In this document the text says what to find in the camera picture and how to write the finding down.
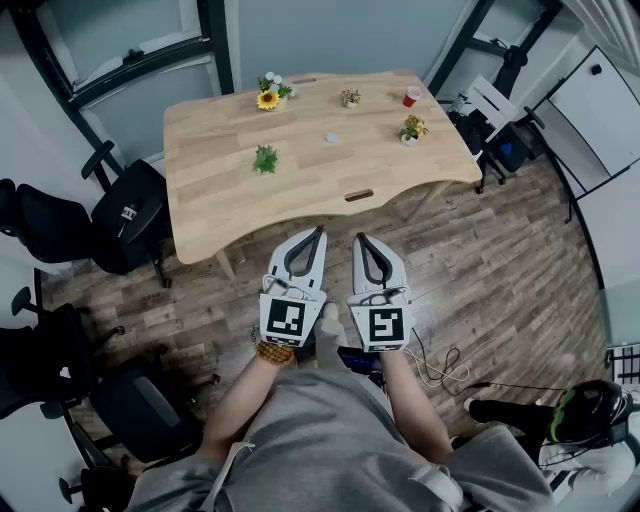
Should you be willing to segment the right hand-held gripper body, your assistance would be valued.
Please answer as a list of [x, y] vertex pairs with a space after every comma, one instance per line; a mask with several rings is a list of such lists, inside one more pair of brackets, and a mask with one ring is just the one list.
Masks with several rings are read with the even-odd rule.
[[415, 325], [409, 287], [353, 295], [347, 305], [365, 352], [397, 351], [408, 345]]

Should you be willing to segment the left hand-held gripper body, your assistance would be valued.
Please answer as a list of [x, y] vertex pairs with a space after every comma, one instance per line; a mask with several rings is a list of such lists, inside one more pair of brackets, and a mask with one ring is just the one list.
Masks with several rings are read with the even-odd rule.
[[279, 346], [303, 347], [326, 298], [317, 279], [264, 275], [259, 299], [261, 340]]

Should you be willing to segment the person's right forearm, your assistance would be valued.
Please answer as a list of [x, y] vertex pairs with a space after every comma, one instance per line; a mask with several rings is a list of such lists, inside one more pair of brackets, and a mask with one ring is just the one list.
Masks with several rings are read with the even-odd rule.
[[386, 352], [380, 360], [396, 427], [415, 452], [434, 464], [444, 464], [453, 452], [446, 426], [405, 355]]

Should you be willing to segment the person's grey shoe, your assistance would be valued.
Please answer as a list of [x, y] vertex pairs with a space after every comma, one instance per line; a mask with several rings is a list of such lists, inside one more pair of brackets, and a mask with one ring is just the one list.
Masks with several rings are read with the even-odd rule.
[[317, 364], [320, 369], [347, 372], [348, 368], [338, 354], [340, 347], [347, 347], [344, 326], [339, 321], [338, 306], [327, 302], [314, 324]]

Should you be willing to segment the person's grey sweatshirt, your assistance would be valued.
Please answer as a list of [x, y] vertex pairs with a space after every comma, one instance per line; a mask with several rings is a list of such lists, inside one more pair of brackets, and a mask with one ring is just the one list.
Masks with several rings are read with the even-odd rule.
[[555, 512], [540, 470], [503, 427], [434, 464], [412, 450], [382, 392], [348, 372], [282, 373], [222, 463], [146, 471], [126, 512]]

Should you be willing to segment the orange flower potted plant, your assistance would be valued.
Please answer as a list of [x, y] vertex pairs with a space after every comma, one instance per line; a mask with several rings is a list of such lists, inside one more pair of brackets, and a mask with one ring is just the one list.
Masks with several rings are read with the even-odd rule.
[[409, 115], [405, 122], [404, 127], [400, 131], [400, 140], [407, 147], [415, 146], [419, 139], [429, 132], [425, 122], [415, 116]]

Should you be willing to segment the black office chair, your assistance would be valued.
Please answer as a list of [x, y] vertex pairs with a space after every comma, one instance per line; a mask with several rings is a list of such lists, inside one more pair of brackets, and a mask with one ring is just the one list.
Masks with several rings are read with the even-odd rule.
[[94, 354], [125, 333], [116, 326], [92, 340], [81, 318], [88, 309], [66, 303], [47, 311], [31, 302], [28, 287], [11, 303], [14, 315], [23, 310], [38, 316], [36, 326], [0, 328], [0, 420], [34, 402], [46, 409], [81, 404], [98, 383]]
[[[168, 211], [166, 180], [150, 164], [136, 160], [113, 182], [103, 168], [114, 143], [103, 143], [81, 169], [83, 179], [95, 177], [103, 196], [90, 218], [94, 233], [92, 259], [104, 271], [126, 275], [150, 263], [160, 286], [172, 285], [163, 269], [162, 242], [172, 236]], [[137, 215], [117, 237], [120, 214], [124, 206], [135, 202]]]
[[128, 471], [130, 457], [151, 469], [193, 454], [203, 438], [203, 424], [188, 407], [194, 399], [171, 389], [162, 369], [168, 347], [151, 358], [136, 356], [114, 369], [89, 394], [89, 401], [109, 429], [93, 440], [69, 413], [72, 403], [41, 406], [45, 418], [65, 420], [84, 459], [79, 481], [58, 480], [63, 499], [71, 504], [79, 494], [78, 512], [124, 512], [134, 491]]
[[92, 223], [81, 204], [7, 178], [0, 179], [0, 233], [47, 264], [90, 259], [95, 248]]

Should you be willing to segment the black backpack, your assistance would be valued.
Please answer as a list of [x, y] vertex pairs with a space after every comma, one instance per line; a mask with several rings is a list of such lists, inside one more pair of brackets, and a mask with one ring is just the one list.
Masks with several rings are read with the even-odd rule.
[[481, 179], [475, 187], [475, 192], [477, 194], [484, 192], [488, 166], [498, 175], [498, 184], [504, 185], [506, 176], [491, 156], [489, 144], [486, 142], [486, 137], [492, 132], [492, 126], [485, 117], [478, 110], [473, 110], [469, 115], [452, 111], [448, 112], [447, 116], [456, 127], [481, 171]]

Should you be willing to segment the black bottle with white label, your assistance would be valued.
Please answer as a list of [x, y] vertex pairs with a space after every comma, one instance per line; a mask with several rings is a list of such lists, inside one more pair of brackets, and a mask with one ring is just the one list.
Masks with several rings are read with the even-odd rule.
[[120, 214], [120, 220], [119, 220], [119, 227], [118, 227], [118, 233], [117, 233], [117, 237], [120, 238], [123, 234], [123, 231], [125, 230], [125, 228], [127, 227], [127, 225], [135, 218], [135, 216], [137, 215], [137, 204], [135, 202], [130, 203], [129, 205], [126, 205], [123, 207], [121, 214]]

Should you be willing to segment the sunflower and daisy bouquet pot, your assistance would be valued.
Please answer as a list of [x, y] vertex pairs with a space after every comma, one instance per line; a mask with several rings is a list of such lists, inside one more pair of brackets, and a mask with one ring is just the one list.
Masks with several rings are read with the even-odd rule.
[[287, 85], [282, 76], [267, 72], [258, 78], [260, 93], [256, 105], [261, 111], [279, 111], [287, 107], [288, 101], [294, 98], [297, 91]]

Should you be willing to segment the dark blue bag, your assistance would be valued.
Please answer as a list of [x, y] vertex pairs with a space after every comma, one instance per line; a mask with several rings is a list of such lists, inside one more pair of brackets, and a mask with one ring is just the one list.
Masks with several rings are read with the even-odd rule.
[[529, 159], [530, 148], [511, 123], [490, 142], [494, 157], [510, 173], [515, 173]]

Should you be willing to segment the white chair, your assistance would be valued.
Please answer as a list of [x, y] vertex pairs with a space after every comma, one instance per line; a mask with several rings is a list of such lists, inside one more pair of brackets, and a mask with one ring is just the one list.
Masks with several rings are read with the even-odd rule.
[[491, 132], [482, 135], [484, 142], [490, 142], [517, 113], [516, 107], [505, 98], [482, 75], [478, 75], [467, 88], [468, 101], [472, 110], [478, 111], [485, 118], [481, 126], [490, 125]]

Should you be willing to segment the black stand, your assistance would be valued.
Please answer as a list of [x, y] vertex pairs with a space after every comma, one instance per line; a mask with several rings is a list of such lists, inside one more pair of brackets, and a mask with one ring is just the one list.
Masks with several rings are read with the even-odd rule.
[[506, 99], [511, 97], [520, 71], [527, 63], [527, 52], [519, 46], [512, 45], [506, 50], [503, 65], [493, 82], [493, 87]]

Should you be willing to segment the white board on black stand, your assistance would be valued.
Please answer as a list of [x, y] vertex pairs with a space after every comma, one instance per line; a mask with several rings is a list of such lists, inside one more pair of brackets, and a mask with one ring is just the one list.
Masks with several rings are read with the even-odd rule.
[[531, 108], [572, 204], [595, 228], [640, 224], [640, 98], [599, 47]]

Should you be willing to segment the black window frame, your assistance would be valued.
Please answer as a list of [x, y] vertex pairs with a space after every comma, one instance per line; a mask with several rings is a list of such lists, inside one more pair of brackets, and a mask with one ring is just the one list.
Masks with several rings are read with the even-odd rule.
[[116, 172], [163, 156], [163, 118], [234, 90], [224, 0], [1, 0], [37, 72]]

